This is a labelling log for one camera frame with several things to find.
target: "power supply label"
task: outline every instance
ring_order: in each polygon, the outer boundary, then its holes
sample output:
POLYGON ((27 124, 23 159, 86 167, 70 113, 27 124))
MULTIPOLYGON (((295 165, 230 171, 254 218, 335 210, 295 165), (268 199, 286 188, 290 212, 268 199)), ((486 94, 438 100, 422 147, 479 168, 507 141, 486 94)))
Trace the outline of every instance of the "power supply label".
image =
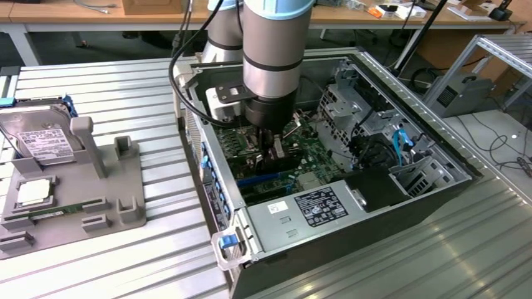
POLYGON ((348 215, 331 187, 296 196, 295 200, 307 223, 312 227, 318 227, 348 215))
POLYGON ((20 144, 26 145, 38 161, 72 157, 72 147, 62 129, 18 133, 20 144))

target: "metal rack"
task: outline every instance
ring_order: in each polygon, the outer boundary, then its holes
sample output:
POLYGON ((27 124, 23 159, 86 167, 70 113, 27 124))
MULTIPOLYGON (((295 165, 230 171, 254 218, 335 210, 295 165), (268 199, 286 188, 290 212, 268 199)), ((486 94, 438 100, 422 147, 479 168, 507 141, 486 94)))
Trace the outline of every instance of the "metal rack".
POLYGON ((431 88, 431 91, 426 96, 427 106, 432 106, 436 102, 436 99, 440 97, 450 80, 455 76, 456 72, 460 71, 478 47, 483 48, 491 54, 491 56, 478 64, 474 69, 474 73, 479 73, 487 62, 494 57, 498 57, 530 78, 527 83, 504 103, 504 108, 507 108, 515 102, 515 100, 518 100, 524 91, 532 86, 532 35, 476 35, 460 54, 459 59, 456 59, 454 65, 451 66, 450 71, 446 73, 446 76, 442 80, 439 80, 434 88, 431 88))

